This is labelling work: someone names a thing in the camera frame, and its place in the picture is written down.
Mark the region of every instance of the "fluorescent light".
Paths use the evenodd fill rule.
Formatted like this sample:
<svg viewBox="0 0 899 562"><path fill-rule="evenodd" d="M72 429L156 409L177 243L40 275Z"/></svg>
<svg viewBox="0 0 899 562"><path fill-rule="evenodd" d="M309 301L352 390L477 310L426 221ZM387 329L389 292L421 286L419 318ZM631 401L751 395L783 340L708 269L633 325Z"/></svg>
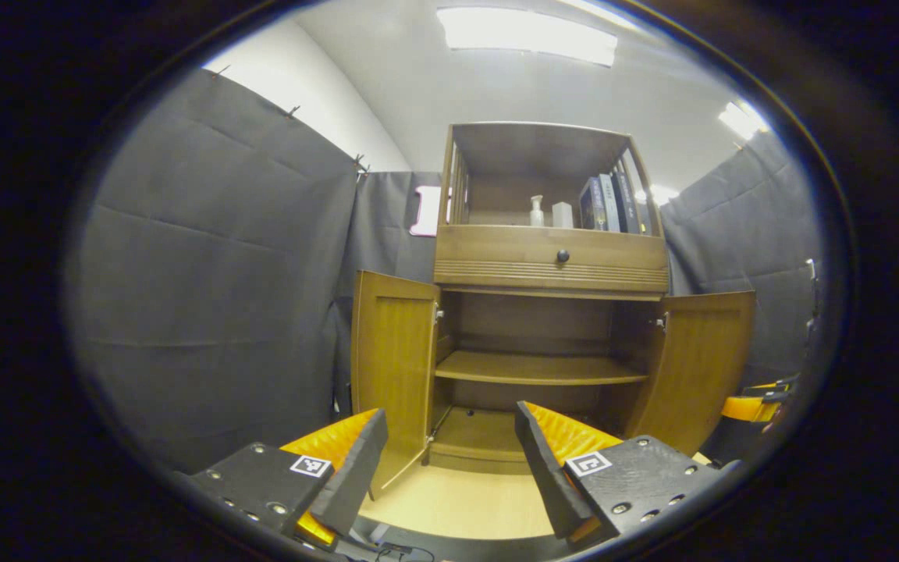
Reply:
<svg viewBox="0 0 899 562"><path fill-rule="evenodd" d="M765 121L763 120L763 118L761 118L759 112L757 112L755 108L752 107L752 104L749 104L746 101L742 101L742 103L740 103L740 108L741 111L745 113L745 115L752 118L752 121L759 125L759 131L763 133L768 132L768 125L765 124Z"/></svg>
<svg viewBox="0 0 899 562"><path fill-rule="evenodd" d="M509 8L440 8L450 49L513 49L613 66L617 39L579 23Z"/></svg>
<svg viewBox="0 0 899 562"><path fill-rule="evenodd" d="M606 8L602 6L592 4L591 2L585 2L585 0L557 0L561 4L568 4L568 6L573 6L579 10L588 12L595 17L602 18L603 20L618 25L624 29L629 29L631 31L639 31L640 28L635 24L632 24L631 21L618 16L617 14L613 14Z"/></svg>
<svg viewBox="0 0 899 562"><path fill-rule="evenodd" d="M728 103L723 113L720 114L720 121L724 121L728 127L745 140L750 140L755 131L768 131L768 125L747 102L742 102L740 107L734 103Z"/></svg>
<svg viewBox="0 0 899 562"><path fill-rule="evenodd" d="M668 201L671 201L675 197L678 197L678 192L670 187L665 187L663 185L651 185L650 186L650 196L654 200L654 204L657 206L664 205ZM634 195L634 199L638 200L639 203L647 202L647 194L640 190L636 192Z"/></svg>

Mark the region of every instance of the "book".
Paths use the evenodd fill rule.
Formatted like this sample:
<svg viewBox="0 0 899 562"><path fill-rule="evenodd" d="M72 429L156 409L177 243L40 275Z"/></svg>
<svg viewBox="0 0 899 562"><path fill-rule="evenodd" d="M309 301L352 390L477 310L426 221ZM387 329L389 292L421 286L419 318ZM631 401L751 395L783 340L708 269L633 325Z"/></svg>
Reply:
<svg viewBox="0 0 899 562"><path fill-rule="evenodd" d="M602 185L598 177L588 178L581 188L581 228L588 230L609 230L606 221L606 203L602 201Z"/></svg>
<svg viewBox="0 0 899 562"><path fill-rule="evenodd" d="M617 195L613 189L613 176L600 174L599 184L602 184L602 199L606 203L606 221L609 223L610 232L627 232L627 218L624 210L620 209Z"/></svg>
<svg viewBox="0 0 899 562"><path fill-rule="evenodd" d="M620 197L617 197L617 200L622 200L620 207L625 210L624 214L627 216L627 230L624 230L624 232L640 234L640 220L638 213L636 213L636 201L631 193L631 182L627 179L625 172L617 170L615 174L617 175L617 182L620 183Z"/></svg>

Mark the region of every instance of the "gray backdrop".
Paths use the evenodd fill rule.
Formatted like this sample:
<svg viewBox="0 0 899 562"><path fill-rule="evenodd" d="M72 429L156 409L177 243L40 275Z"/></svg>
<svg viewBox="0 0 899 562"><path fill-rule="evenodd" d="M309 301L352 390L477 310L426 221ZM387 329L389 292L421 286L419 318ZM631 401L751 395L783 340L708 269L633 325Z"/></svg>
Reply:
<svg viewBox="0 0 899 562"><path fill-rule="evenodd" d="M814 260L820 282L827 272L800 164L774 135L759 133L660 210L673 294L755 291L741 386L799 373L815 299L806 260ZM724 419L702 452L724 462L740 458L762 427Z"/></svg>
<svg viewBox="0 0 899 562"><path fill-rule="evenodd" d="M321 135L208 71L129 135L86 221L74 336L147 451L189 473L329 422L356 180Z"/></svg>

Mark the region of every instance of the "cabinet top shelf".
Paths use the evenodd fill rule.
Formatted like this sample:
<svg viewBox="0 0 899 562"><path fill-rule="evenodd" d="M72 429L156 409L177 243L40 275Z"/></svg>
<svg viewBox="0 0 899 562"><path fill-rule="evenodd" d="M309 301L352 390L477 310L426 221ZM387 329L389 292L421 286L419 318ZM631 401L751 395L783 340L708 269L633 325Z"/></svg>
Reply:
<svg viewBox="0 0 899 562"><path fill-rule="evenodd" d="M629 135L550 123L453 125L471 174L588 177L611 170Z"/></svg>
<svg viewBox="0 0 899 562"><path fill-rule="evenodd" d="M610 357L552 357L464 350L454 351L436 365L435 376L547 386L625 384L647 378Z"/></svg>

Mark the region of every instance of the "ceiling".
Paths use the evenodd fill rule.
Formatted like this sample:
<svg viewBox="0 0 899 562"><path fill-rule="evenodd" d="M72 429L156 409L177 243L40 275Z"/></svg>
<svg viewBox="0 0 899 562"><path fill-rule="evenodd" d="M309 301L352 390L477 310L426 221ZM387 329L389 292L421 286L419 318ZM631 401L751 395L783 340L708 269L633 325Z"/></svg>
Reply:
<svg viewBox="0 0 899 562"><path fill-rule="evenodd" d="M613 68L504 50L450 52L436 7L521 7L618 38ZM296 14L417 171L442 170L446 128L538 121L634 136L652 182L688 187L737 150L717 119L737 98L663 38L556 0L331 0Z"/></svg>

